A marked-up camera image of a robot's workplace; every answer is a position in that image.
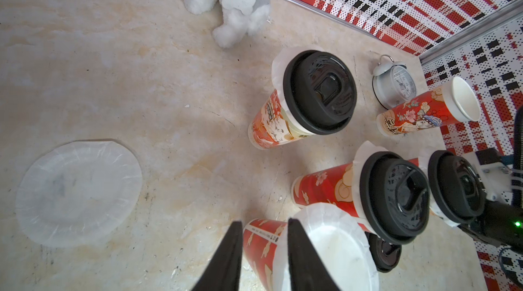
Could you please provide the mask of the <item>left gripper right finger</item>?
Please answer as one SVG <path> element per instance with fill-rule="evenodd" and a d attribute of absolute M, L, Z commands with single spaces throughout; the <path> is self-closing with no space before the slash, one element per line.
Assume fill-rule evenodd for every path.
<path fill-rule="evenodd" d="M 300 221 L 291 218 L 287 229 L 291 290 L 338 291 Z"/>

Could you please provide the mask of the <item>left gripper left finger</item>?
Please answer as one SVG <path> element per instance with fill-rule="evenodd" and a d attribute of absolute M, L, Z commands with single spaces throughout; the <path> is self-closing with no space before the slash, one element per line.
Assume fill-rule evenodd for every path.
<path fill-rule="evenodd" d="M 193 287 L 198 290 L 237 291 L 242 269 L 243 226 L 232 222 L 204 273 Z"/>

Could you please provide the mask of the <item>yellow-red paper cup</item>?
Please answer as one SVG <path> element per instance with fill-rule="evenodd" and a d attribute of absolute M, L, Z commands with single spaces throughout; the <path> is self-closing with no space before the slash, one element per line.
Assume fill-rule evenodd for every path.
<path fill-rule="evenodd" d="M 271 149 L 313 136 L 312 132 L 300 124 L 295 125 L 293 121 L 291 113 L 282 107 L 275 90 L 249 125 L 247 135 L 258 149 Z"/>

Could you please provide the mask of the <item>red paper cup front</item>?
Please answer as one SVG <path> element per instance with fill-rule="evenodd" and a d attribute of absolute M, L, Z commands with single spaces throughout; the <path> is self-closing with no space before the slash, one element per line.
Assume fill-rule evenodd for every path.
<path fill-rule="evenodd" d="M 408 162 L 410 162 L 411 164 L 415 165 L 416 167 L 419 167 L 419 159 L 418 158 L 410 159 L 410 160 L 408 160 Z"/>

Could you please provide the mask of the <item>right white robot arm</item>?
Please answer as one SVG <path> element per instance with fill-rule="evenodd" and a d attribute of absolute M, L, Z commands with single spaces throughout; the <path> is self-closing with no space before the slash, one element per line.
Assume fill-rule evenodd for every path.
<path fill-rule="evenodd" d="M 490 148 L 464 154 L 479 175 L 486 193 L 483 213 L 460 230 L 478 243 L 498 248 L 495 260 L 510 290 L 522 289 L 522 108 L 514 119 L 513 154 Z"/>

